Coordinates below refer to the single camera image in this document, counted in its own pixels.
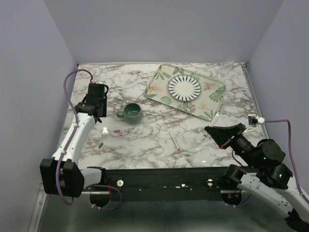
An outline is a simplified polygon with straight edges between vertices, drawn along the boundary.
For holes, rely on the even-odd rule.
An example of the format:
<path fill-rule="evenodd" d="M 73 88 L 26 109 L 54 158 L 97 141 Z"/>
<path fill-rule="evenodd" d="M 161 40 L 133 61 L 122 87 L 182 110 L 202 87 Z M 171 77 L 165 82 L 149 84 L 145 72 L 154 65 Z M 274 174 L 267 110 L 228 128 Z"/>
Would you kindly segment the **white pen pink tip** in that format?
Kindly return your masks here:
<path fill-rule="evenodd" d="M 178 151 L 180 151 L 180 147 L 179 147 L 177 141 L 175 140 L 175 138 L 173 137 L 173 135 L 172 135 L 170 132 L 169 132 L 169 135 L 170 135 L 170 137 L 171 137 L 173 143 L 175 144 L 176 149 L 177 149 Z"/>

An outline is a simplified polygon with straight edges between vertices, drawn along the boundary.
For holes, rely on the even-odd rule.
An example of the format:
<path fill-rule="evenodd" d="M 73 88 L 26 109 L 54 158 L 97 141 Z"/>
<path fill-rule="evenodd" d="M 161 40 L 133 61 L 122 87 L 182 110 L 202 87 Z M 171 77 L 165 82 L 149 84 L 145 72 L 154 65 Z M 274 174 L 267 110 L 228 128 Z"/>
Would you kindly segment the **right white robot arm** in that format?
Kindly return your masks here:
<path fill-rule="evenodd" d="M 244 167 L 229 165 L 222 184 L 255 194 L 260 199 L 279 207 L 285 222 L 297 232 L 309 230 L 309 195 L 301 188 L 296 169 L 284 163 L 285 153 L 272 139 L 263 139 L 253 146 L 245 137 L 246 126 L 239 123 L 231 127 L 206 126 L 205 131 L 220 149 L 231 147 L 253 174 Z"/>

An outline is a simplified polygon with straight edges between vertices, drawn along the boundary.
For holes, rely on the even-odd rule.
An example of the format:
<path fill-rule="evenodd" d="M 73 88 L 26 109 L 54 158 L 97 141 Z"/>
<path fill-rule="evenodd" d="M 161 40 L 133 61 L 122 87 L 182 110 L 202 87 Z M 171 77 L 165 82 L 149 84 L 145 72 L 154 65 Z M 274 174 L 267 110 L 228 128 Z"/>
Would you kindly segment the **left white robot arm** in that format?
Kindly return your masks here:
<path fill-rule="evenodd" d="M 50 159 L 43 159 L 40 163 L 45 193 L 77 198 L 88 186 L 97 191 L 106 188 L 107 179 L 102 168 L 80 170 L 78 161 L 90 131 L 107 115 L 108 90 L 105 84 L 90 83 L 88 93 L 74 107 L 77 115 L 62 144 Z"/>

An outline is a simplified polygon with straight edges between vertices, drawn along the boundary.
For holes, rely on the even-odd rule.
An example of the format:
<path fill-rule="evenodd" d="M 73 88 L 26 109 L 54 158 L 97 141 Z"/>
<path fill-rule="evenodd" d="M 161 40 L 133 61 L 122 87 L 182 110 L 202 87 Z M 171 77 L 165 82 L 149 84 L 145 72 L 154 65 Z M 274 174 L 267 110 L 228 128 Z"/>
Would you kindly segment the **white pen green tip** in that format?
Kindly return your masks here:
<path fill-rule="evenodd" d="M 219 114 L 216 114 L 216 115 L 213 117 L 213 120 L 212 120 L 212 122 L 211 122 L 211 125 L 212 125 L 212 126 L 215 125 L 215 123 L 216 123 L 218 117 L 219 117 Z"/>

